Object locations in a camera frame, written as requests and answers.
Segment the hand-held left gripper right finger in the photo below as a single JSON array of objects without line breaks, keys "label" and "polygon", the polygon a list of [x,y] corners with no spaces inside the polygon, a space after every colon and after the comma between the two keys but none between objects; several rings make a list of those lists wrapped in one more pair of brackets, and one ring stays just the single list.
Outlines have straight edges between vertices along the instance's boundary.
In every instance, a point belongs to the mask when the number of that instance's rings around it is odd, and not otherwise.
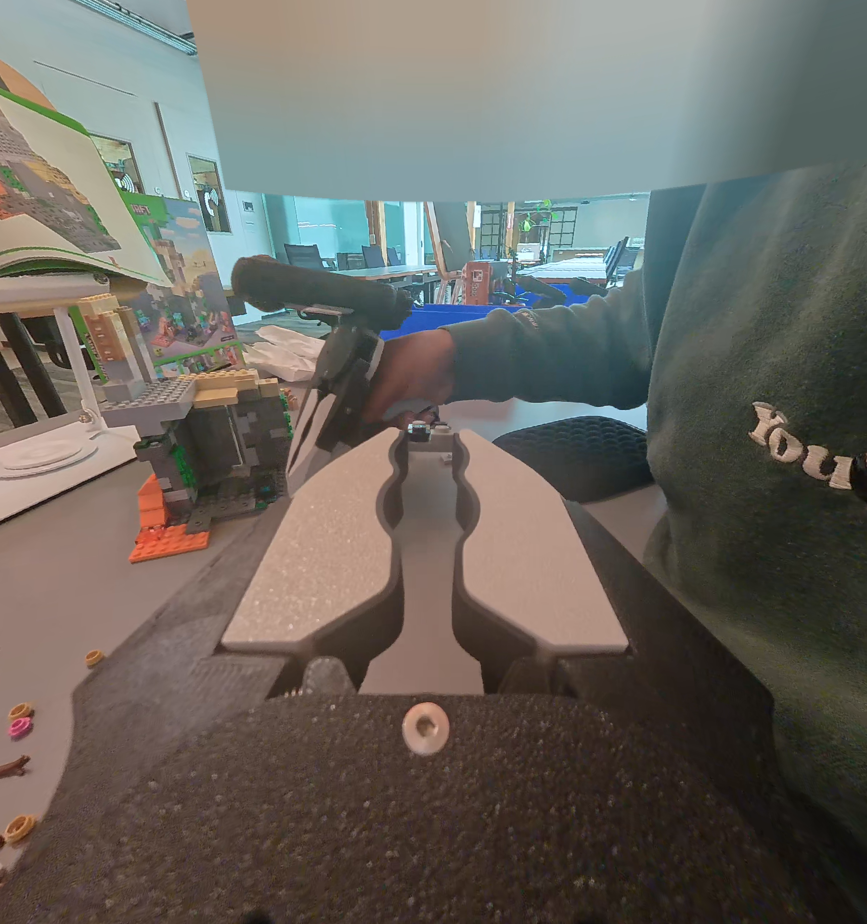
[{"label": "hand-held left gripper right finger", "polygon": [[455,639],[485,687],[528,660],[547,684],[565,659],[610,659],[629,641],[563,497],[471,430],[453,439]]}]

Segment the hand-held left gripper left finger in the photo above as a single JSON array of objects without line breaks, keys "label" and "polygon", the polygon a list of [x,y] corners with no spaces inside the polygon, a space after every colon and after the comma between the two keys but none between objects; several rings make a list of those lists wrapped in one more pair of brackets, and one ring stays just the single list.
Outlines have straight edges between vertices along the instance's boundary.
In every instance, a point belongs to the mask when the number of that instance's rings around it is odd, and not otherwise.
[{"label": "hand-held left gripper left finger", "polygon": [[404,625],[394,529],[403,514],[405,433],[385,429],[315,474],[291,500],[220,643],[305,667],[334,657],[353,684]]}]

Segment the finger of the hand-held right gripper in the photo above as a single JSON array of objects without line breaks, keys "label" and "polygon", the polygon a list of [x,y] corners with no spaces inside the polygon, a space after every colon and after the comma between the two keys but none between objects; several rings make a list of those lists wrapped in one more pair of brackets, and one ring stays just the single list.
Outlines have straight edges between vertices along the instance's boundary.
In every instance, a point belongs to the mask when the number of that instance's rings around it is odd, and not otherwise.
[{"label": "finger of the hand-held right gripper", "polygon": [[359,408],[357,399],[343,394],[329,394],[319,410],[326,410],[318,434],[318,469],[359,444]]},{"label": "finger of the hand-held right gripper", "polygon": [[324,394],[310,387],[294,426],[294,437],[286,464],[286,493],[289,498],[312,477],[316,465],[322,464],[323,450],[317,445],[324,428]]}]

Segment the grey desk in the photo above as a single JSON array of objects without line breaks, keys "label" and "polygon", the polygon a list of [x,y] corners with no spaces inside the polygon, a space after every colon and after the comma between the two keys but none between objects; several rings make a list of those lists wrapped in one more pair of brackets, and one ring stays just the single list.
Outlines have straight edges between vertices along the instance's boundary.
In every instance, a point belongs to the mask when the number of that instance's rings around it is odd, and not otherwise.
[{"label": "grey desk", "polygon": [[[42,816],[65,768],[72,692],[92,675],[85,655],[117,648],[221,552],[242,551],[265,515],[219,524],[209,546],[180,556],[128,562],[139,530],[137,492],[150,469],[131,463],[0,524],[0,765],[31,756],[26,774],[0,780],[0,833],[20,814]],[[479,694],[476,661],[455,641],[446,581],[453,565],[454,484],[423,457],[404,483],[404,627],[375,659],[370,695]],[[8,713],[34,707],[30,734],[12,740]]]}]

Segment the person's right hand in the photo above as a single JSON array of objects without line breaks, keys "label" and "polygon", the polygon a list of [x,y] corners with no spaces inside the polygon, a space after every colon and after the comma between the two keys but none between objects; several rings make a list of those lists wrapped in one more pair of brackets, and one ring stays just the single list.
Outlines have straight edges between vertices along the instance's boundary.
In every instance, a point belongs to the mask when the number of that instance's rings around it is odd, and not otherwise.
[{"label": "person's right hand", "polygon": [[455,343],[445,329],[422,331],[388,341],[362,410],[367,424],[399,429],[432,423],[454,386]]}]

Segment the white plastic bag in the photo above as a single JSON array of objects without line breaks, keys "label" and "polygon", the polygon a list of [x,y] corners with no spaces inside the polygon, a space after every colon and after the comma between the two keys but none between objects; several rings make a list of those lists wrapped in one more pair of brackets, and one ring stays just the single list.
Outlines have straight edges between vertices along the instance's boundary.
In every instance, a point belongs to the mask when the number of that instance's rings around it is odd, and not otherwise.
[{"label": "white plastic bag", "polygon": [[322,338],[266,325],[257,330],[255,342],[245,347],[246,363],[287,383],[307,383],[315,372],[324,346]]}]

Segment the multicoloured brick model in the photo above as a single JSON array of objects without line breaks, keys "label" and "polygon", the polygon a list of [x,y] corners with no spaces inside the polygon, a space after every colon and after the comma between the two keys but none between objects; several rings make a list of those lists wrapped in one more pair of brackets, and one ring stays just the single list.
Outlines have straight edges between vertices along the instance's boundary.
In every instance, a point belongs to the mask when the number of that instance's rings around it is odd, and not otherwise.
[{"label": "multicoloured brick model", "polygon": [[105,378],[104,423],[134,428],[136,456],[151,468],[130,563],[203,550],[216,524],[286,496],[293,427],[276,379],[245,366],[155,377],[138,321],[111,294],[81,299],[73,323]]}]

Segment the black mesh office chair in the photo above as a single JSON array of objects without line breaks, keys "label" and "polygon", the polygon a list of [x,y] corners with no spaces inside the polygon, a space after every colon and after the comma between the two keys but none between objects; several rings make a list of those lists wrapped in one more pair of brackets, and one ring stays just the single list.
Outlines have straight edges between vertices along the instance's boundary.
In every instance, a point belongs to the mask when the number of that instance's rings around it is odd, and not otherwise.
[{"label": "black mesh office chair", "polygon": [[646,433],[610,418],[544,423],[493,442],[535,470],[567,501],[601,502],[654,482]]}]

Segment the blue plastic bin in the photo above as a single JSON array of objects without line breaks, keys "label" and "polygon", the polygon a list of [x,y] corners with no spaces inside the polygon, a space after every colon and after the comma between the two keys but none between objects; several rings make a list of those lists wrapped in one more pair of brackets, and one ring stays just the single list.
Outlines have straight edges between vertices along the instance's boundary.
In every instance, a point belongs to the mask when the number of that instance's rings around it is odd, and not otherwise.
[{"label": "blue plastic bin", "polygon": [[569,285],[561,284],[558,286],[548,285],[544,288],[552,289],[550,294],[544,294],[542,291],[530,293],[525,291],[520,284],[517,285],[517,292],[512,299],[512,304],[522,305],[526,308],[548,308],[554,306],[574,306],[585,303],[590,295],[579,294],[574,292]]},{"label": "blue plastic bin", "polygon": [[379,337],[383,341],[388,341],[408,334],[479,320],[495,309],[496,306],[425,304],[416,307],[400,325],[382,330]]}]

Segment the colourful brick set box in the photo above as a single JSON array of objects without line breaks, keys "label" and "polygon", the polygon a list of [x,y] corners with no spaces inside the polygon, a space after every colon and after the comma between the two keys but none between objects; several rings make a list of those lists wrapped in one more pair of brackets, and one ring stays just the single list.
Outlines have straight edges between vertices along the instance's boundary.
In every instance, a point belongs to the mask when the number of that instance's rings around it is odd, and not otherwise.
[{"label": "colourful brick set box", "polygon": [[199,205],[129,192],[122,197],[168,279],[165,286],[150,283],[138,295],[117,298],[132,310],[143,340],[143,347],[134,347],[137,359],[147,353],[151,378],[242,367]]}]

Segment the large black panel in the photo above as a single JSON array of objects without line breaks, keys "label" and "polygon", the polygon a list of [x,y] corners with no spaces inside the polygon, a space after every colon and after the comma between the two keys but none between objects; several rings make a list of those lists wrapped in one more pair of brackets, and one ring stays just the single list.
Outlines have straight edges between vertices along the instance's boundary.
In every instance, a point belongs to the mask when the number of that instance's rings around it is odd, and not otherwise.
[{"label": "large black panel", "polygon": [[468,223],[468,203],[434,202],[432,212],[436,220],[445,270],[462,271],[474,258]]}]

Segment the orange printed box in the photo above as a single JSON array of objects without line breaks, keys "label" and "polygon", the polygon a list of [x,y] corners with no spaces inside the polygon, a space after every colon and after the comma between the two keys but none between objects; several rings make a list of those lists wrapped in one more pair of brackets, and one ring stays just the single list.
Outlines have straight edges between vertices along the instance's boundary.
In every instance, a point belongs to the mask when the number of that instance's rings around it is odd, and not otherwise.
[{"label": "orange printed box", "polygon": [[505,291],[511,264],[506,260],[471,260],[462,270],[462,303],[486,307]]}]

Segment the green sweatshirt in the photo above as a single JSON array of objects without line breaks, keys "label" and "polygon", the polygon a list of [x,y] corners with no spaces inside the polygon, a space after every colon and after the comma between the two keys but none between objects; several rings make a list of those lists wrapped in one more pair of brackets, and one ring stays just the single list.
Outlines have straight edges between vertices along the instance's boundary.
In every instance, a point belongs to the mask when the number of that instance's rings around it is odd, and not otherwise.
[{"label": "green sweatshirt", "polygon": [[784,775],[867,917],[867,157],[710,184],[647,394],[651,569],[767,687]]}]

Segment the open instruction booklet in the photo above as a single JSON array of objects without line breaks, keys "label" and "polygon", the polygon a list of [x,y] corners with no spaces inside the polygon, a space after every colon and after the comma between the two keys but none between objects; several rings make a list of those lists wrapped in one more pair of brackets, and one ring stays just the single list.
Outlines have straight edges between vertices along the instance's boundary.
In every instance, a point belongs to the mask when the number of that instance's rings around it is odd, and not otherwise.
[{"label": "open instruction booklet", "polygon": [[81,124],[0,89],[0,277],[48,272],[170,285]]}]

